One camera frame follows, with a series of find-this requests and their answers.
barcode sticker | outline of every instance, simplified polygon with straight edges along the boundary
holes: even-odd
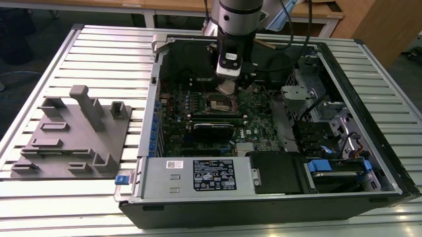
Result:
[[[169,160],[167,169],[184,169],[184,161],[182,160]]]
[[[141,7],[139,4],[122,4],[123,6]]]
[[[338,18],[338,19],[342,19],[344,17],[342,17],[342,16],[337,16],[337,15],[328,15],[328,18]]]

white label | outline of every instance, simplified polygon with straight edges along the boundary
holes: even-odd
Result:
[[[139,4],[122,4],[123,6],[133,6],[133,7],[141,7]]]
[[[184,169],[184,161],[182,160],[169,160],[166,167],[167,167],[167,169]]]
[[[328,15],[328,18],[338,18],[338,19],[342,19],[344,17],[342,17],[342,16],[337,16],[337,15]]]
[[[237,60],[237,59],[238,59],[238,54],[226,53],[226,59],[229,59],[229,60]]]

gray floor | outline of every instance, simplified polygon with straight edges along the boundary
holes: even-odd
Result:
[[[34,10],[33,20],[37,25],[37,33],[30,35],[27,40],[33,47],[35,58],[21,66],[7,65],[0,60],[0,74],[14,71],[43,73],[75,23],[130,27],[135,24],[135,26],[145,27],[143,16],[119,13],[61,11],[59,19],[53,20],[47,10]],[[204,19],[197,17],[178,17],[167,20],[162,16],[158,17],[158,26],[161,28],[200,30],[202,23]],[[405,55],[401,55],[389,72],[421,110],[422,66],[409,61]],[[17,117],[38,80],[39,76],[30,74],[15,74],[0,78],[7,87],[0,92],[0,138]]]

metal case frame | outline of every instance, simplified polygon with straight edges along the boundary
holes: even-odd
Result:
[[[166,43],[172,43],[178,39],[216,40],[214,37],[196,37],[196,39],[193,39],[192,36],[184,37],[169,35]],[[270,42],[288,43],[285,40],[272,40]],[[316,47],[346,105],[349,106],[354,117],[358,118],[358,126],[364,131],[364,136],[370,141],[372,148],[380,153],[380,157],[383,158],[380,163],[391,172],[391,178],[393,178],[391,181],[396,191],[333,195],[289,195],[282,198],[277,196],[249,200],[212,200],[206,198],[190,201],[163,200],[151,202],[143,200],[142,183],[149,166],[149,158],[146,157],[149,143],[146,142],[150,142],[151,133],[151,128],[147,123],[153,119],[153,113],[146,111],[137,166],[137,174],[139,178],[134,185],[131,199],[119,203],[121,210],[139,228],[212,227],[222,225],[344,220],[372,209],[396,205],[421,196],[420,190],[401,164],[328,45],[324,42],[310,42],[310,45]],[[162,52],[157,54],[158,60],[154,66],[153,77],[157,78],[159,76],[158,72],[162,62],[161,54],[166,53],[165,47],[166,46],[162,46],[161,49],[155,48],[159,50],[157,52]],[[147,108],[153,110],[157,89],[155,91],[150,90],[150,93],[151,96],[149,94]]]

connector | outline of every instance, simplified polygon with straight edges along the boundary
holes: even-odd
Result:
[[[362,137],[361,134],[354,134],[354,135],[352,135],[352,138],[353,138],[353,139],[357,139],[357,140],[360,140],[361,137]]]

